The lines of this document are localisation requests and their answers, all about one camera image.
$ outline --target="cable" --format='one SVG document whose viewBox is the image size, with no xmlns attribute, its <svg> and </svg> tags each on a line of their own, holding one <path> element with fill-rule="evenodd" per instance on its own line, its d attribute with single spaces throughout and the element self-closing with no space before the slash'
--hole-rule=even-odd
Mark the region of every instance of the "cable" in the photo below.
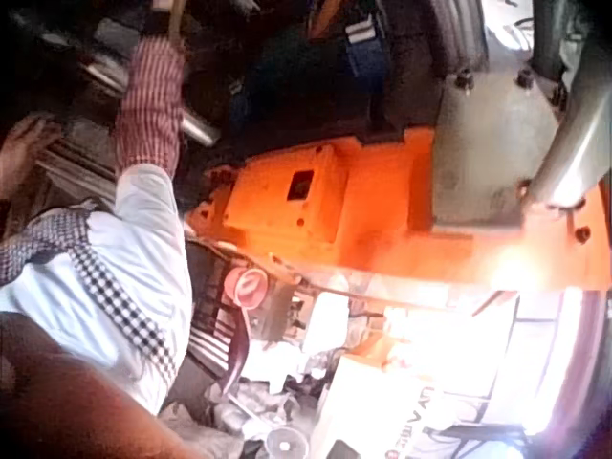
<svg viewBox="0 0 612 459">
<path fill-rule="evenodd" d="M 523 24 L 529 24 L 530 22 L 534 22 L 534 19 L 532 17 L 524 17 L 523 19 L 519 19 L 518 21 L 516 21 L 514 23 L 514 26 L 520 28 L 520 26 L 522 26 Z"/>
</svg>

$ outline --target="man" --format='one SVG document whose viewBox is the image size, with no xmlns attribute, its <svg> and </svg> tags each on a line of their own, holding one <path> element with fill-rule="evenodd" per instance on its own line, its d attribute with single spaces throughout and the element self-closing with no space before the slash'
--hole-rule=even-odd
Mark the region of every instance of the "man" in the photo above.
<svg viewBox="0 0 612 459">
<path fill-rule="evenodd" d="M 20 457 L 189 457 L 151 416 L 185 356 L 192 313 L 171 182 L 184 59 L 165 37 L 170 8 L 154 1 L 133 56 L 112 213 L 96 202 L 54 209 L 0 245 L 0 431 Z M 0 199 L 57 136 L 41 118 L 13 128 Z"/>
</svg>

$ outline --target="metal pipe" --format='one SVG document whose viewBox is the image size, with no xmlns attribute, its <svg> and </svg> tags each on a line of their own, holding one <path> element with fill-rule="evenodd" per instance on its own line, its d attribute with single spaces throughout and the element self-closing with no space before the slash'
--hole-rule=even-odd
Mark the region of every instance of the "metal pipe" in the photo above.
<svg viewBox="0 0 612 459">
<path fill-rule="evenodd" d="M 118 97 L 127 88 L 127 70 L 107 55 L 96 54 L 94 62 L 81 64 L 81 68 L 97 82 L 111 89 Z M 219 141 L 221 133 L 218 129 L 185 107 L 181 111 L 183 115 L 181 130 L 186 135 L 203 146 L 213 146 Z"/>
<path fill-rule="evenodd" d="M 584 45 L 567 113 L 532 180 L 523 208 L 572 208 L 610 168 L 612 53 L 596 37 Z"/>
</svg>

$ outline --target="bolt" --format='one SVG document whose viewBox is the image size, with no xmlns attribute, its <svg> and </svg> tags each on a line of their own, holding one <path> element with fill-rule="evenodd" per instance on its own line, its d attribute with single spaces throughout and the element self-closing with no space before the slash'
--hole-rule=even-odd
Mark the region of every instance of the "bolt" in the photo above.
<svg viewBox="0 0 612 459">
<path fill-rule="evenodd" d="M 461 69 L 455 79 L 455 86 L 464 91 L 474 89 L 474 75 L 470 69 Z"/>
<path fill-rule="evenodd" d="M 574 235 L 579 243 L 584 244 L 591 238 L 591 229 L 589 227 L 578 228 L 574 232 Z"/>
<path fill-rule="evenodd" d="M 516 76 L 516 84 L 523 89 L 532 89 L 534 87 L 534 74 L 529 69 L 521 69 Z"/>
</svg>

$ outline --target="orange machine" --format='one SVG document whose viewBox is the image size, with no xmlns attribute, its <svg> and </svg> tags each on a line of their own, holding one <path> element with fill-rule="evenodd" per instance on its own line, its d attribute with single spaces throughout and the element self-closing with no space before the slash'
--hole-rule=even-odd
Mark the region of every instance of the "orange machine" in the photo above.
<svg viewBox="0 0 612 459">
<path fill-rule="evenodd" d="M 187 221 L 210 244 L 303 272 L 346 269 L 496 290 L 608 288 L 598 187 L 571 213 L 528 213 L 519 231 L 434 231 L 432 141 L 432 130 L 413 128 L 403 142 L 342 138 L 270 152 L 235 170 L 234 183 L 217 187 Z"/>
</svg>

